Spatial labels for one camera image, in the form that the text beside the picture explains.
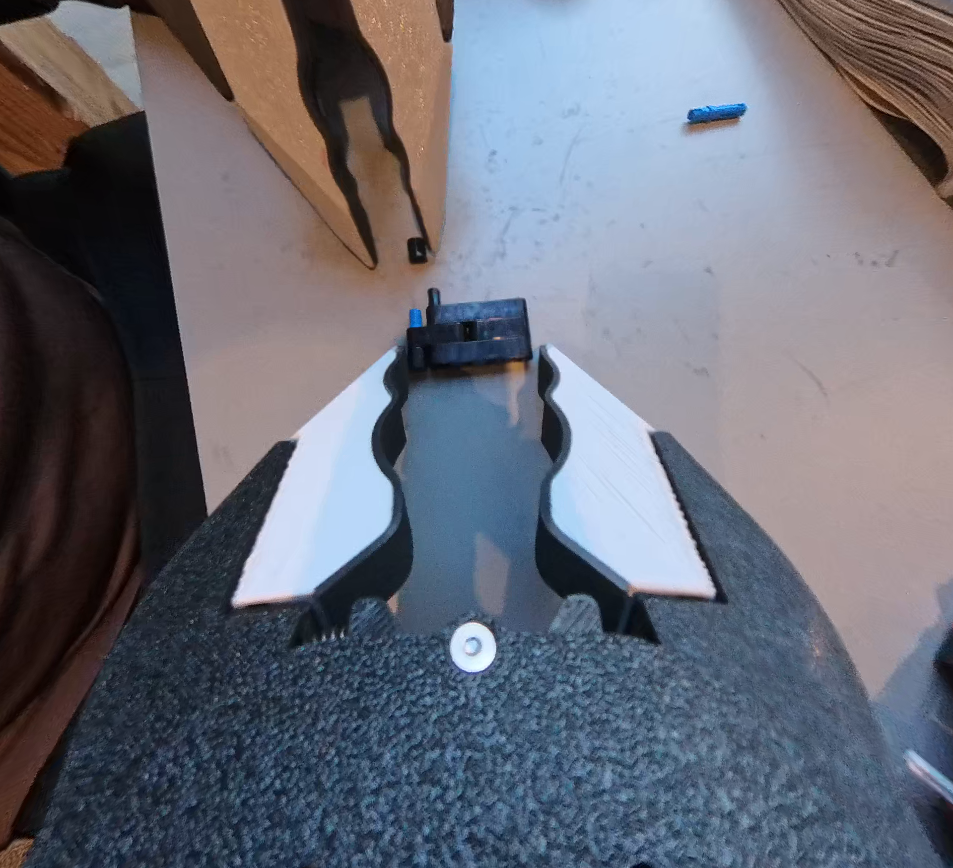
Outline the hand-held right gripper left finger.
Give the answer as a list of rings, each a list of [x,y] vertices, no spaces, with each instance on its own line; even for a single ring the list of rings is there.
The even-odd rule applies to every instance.
[[[408,390],[406,351],[395,346],[295,433],[233,608],[306,600],[351,608],[399,592],[412,565],[397,472]]]

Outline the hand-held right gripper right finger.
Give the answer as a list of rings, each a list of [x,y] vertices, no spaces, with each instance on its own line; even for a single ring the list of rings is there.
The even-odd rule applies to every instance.
[[[539,379],[553,461],[544,533],[625,598],[716,599],[655,430],[552,344],[540,349]]]

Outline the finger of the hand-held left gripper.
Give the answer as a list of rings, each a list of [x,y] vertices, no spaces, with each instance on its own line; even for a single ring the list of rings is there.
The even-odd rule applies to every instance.
[[[189,2],[252,134],[351,255],[375,268],[367,222],[355,220],[302,96],[282,0]]]
[[[446,222],[455,0],[348,0],[376,84],[371,102],[397,160],[417,235],[437,252]]]

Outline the black brick assembly with blue pins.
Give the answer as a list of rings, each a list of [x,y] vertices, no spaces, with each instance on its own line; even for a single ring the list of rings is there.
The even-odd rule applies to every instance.
[[[424,310],[409,312],[406,355],[411,371],[532,360],[524,298],[444,303],[436,288],[427,297]]]

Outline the person's black trousers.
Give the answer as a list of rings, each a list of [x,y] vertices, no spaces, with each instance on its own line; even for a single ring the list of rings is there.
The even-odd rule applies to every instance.
[[[207,516],[195,420],[144,112],[72,139],[58,168],[2,168],[2,217],[88,284],[133,381],[144,582]]]

